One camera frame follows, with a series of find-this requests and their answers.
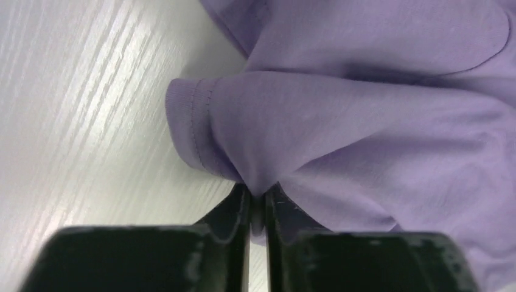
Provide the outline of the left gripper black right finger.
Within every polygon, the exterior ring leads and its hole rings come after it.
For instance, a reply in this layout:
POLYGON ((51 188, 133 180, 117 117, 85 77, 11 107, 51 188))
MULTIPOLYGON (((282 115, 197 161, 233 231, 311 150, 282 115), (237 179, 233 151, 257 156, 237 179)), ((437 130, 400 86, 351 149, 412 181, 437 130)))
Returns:
POLYGON ((479 291, 464 255, 428 232, 287 233, 281 186, 264 196, 270 291, 479 291))

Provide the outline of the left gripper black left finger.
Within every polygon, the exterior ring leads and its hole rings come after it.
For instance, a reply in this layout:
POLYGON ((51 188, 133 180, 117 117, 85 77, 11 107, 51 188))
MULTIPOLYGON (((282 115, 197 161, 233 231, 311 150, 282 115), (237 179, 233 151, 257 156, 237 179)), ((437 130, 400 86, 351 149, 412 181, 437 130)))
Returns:
POLYGON ((60 229, 21 291, 247 291, 249 210, 237 184, 191 225, 60 229))

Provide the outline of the purple t-shirt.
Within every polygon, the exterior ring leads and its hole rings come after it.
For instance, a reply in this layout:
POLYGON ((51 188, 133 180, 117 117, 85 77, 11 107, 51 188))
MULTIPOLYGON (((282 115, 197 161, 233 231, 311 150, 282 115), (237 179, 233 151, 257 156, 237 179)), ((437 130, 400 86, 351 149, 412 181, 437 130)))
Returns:
POLYGON ((247 63, 170 83, 186 164, 333 231, 445 233, 483 291, 515 282, 514 1, 202 5, 247 63))

